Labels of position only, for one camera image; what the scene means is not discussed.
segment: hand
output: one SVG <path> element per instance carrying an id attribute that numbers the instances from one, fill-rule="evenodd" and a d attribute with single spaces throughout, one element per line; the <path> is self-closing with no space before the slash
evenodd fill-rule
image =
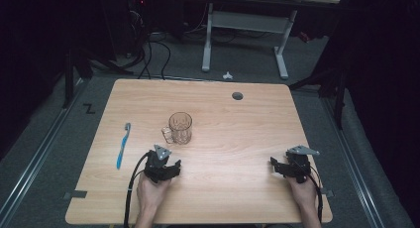
<path id="1" fill-rule="evenodd" d="M 287 180 L 290 183 L 293 198 L 299 205 L 303 227 L 320 228 L 321 223 L 315 208 L 315 184 L 309 178 L 303 183 L 298 183 L 295 177 L 287 177 Z"/>
<path id="2" fill-rule="evenodd" d="M 143 173 L 140 174 L 137 187 L 140 214 L 136 222 L 136 228 L 152 227 L 158 208 L 166 196 L 170 181 L 171 179 L 154 183 Z"/>
<path id="3" fill-rule="evenodd" d="M 299 207 L 315 207 L 316 190 L 315 184 L 306 176 L 303 183 L 298 183 L 295 177 L 286 177 L 290 183 L 293 197 Z"/>

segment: blue toothbrush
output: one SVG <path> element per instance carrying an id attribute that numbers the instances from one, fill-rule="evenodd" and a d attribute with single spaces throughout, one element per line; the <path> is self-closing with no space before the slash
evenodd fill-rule
<path id="1" fill-rule="evenodd" d="M 123 159 L 123 154 L 124 154 L 124 148 L 126 147 L 126 142 L 127 139 L 129 139 L 129 135 L 130 135 L 130 129 L 131 129 L 131 123 L 126 123 L 126 135 L 123 138 L 123 141 L 121 142 L 121 150 L 120 150 L 120 154 L 118 155 L 118 159 L 117 159 L 117 169 L 120 169 L 121 166 L 121 160 Z"/>

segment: white object on floor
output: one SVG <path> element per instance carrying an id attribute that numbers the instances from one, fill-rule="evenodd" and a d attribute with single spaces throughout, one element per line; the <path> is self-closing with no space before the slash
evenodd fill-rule
<path id="1" fill-rule="evenodd" d="M 224 79 L 232 79 L 232 78 L 234 78 L 234 76 L 232 76 L 231 73 L 229 73 L 229 71 L 227 71 L 226 74 L 223 75 L 223 78 Z"/>

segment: clear glass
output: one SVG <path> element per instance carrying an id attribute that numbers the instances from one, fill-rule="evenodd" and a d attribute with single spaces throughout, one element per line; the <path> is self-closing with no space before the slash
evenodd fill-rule
<path id="1" fill-rule="evenodd" d="M 188 113 L 176 112 L 169 118 L 168 126 L 161 129 L 170 144 L 188 144 L 192 136 L 192 118 Z"/>

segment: black hole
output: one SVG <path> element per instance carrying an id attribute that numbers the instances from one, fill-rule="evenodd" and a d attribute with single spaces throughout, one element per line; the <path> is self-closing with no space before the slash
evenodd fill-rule
<path id="1" fill-rule="evenodd" d="M 242 100 L 242 98 L 244 98 L 244 95 L 241 92 L 234 92 L 232 93 L 232 97 L 235 100 Z"/>

